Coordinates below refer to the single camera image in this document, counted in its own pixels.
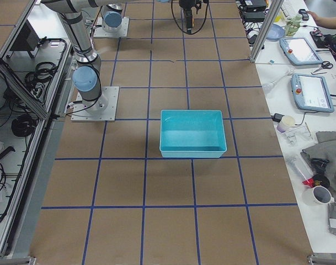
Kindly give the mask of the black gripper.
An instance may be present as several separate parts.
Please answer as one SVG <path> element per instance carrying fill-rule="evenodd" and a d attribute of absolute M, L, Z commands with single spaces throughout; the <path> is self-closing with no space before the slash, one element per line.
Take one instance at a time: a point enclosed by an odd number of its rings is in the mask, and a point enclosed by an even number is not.
<path fill-rule="evenodd" d="M 202 3 L 209 4 L 209 0 L 179 0 L 179 6 L 183 9 L 185 22 L 186 22 L 186 29 L 192 30 L 193 29 L 193 13 L 192 7 L 194 8 L 201 8 Z"/>

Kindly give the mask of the person forearm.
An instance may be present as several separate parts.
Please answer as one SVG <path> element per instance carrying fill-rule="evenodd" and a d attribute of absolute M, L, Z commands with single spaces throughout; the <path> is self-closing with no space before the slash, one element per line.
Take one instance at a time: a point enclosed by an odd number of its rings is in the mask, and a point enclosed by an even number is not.
<path fill-rule="evenodd" d="M 321 17 L 315 12 L 309 10 L 307 10 L 307 14 L 309 14 L 313 18 L 317 26 L 326 29 L 336 29 L 336 17 Z"/>

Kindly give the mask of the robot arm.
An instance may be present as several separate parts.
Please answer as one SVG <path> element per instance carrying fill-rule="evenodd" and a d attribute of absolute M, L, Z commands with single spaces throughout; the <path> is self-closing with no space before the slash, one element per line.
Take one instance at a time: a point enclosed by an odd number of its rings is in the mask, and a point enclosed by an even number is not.
<path fill-rule="evenodd" d="M 100 8 L 102 28 L 109 33 L 122 29 L 121 1 L 42 1 L 57 13 L 74 48 L 78 67 L 72 75 L 77 89 L 77 101 L 68 107 L 73 121 L 114 121 L 118 103 L 119 87 L 103 86 L 100 80 L 101 58 L 94 48 L 93 40 L 84 24 L 82 10 Z"/>
<path fill-rule="evenodd" d="M 206 4 L 205 8 L 205 15 L 204 15 L 204 20 L 202 24 L 200 25 L 200 28 L 193 32 L 193 27 L 194 27 L 194 17 L 193 17 L 193 12 L 192 9 L 196 9 L 196 14 L 198 14 L 198 11 L 202 7 L 202 3 Z M 177 25 L 178 29 L 187 35 L 195 35 L 197 34 L 205 25 L 206 20 L 207 20 L 207 12 L 209 10 L 209 1 L 188 1 L 188 0 L 179 0 L 178 4 L 180 8 L 183 11 L 184 15 L 184 21 L 185 21 L 185 30 L 179 25 L 177 22 L 177 19 L 175 17 L 174 11 L 173 11 L 173 1 L 170 2 L 170 10 L 171 14 L 173 17 L 173 20 L 175 24 Z M 118 9 L 115 9 L 114 7 L 110 7 L 110 5 L 106 5 L 109 10 L 106 11 L 102 15 L 102 22 L 104 23 L 102 26 L 108 26 L 109 29 L 114 29 L 118 28 L 118 26 L 121 25 L 123 17 Z"/>

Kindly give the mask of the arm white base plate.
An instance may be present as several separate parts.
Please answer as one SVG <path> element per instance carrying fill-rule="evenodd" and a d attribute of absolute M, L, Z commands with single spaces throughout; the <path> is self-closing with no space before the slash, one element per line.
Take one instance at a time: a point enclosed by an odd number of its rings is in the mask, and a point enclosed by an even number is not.
<path fill-rule="evenodd" d="M 102 17 L 99 17 L 94 30 L 95 38 L 126 38 L 129 28 L 129 17 L 123 17 L 121 24 L 118 27 L 110 27 L 103 22 Z"/>
<path fill-rule="evenodd" d="M 71 120 L 73 122 L 115 121 L 118 97 L 118 86 L 104 86 L 102 95 L 94 105 L 86 101 L 84 104 L 74 105 Z"/>

